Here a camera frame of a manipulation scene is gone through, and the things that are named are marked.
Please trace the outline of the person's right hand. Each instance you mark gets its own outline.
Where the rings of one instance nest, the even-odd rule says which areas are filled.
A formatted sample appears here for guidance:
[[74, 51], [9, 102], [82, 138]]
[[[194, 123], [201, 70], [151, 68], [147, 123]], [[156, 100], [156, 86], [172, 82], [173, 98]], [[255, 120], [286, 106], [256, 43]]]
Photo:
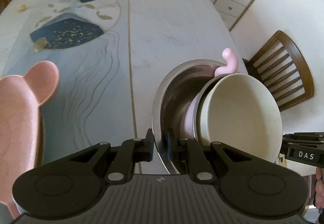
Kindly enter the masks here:
[[324, 208], [323, 173], [322, 173], [322, 169], [319, 168], [319, 167], [316, 168], [314, 206], [317, 209], [323, 209]]

